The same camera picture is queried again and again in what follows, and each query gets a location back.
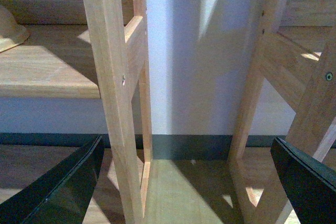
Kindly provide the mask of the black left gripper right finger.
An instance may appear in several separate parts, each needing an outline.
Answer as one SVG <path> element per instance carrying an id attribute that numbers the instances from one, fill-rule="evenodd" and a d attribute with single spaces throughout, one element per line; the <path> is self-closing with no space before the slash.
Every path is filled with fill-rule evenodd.
<path id="1" fill-rule="evenodd" d="M 335 223 L 335 171 L 278 137 L 270 152 L 299 221 Z"/>

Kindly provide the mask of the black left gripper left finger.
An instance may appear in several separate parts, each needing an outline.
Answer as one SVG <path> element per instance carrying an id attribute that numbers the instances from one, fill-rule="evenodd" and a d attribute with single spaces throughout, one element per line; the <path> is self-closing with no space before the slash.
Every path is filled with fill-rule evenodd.
<path id="1" fill-rule="evenodd" d="M 82 223 L 99 179 L 102 137 L 1 204 L 1 223 Z"/>

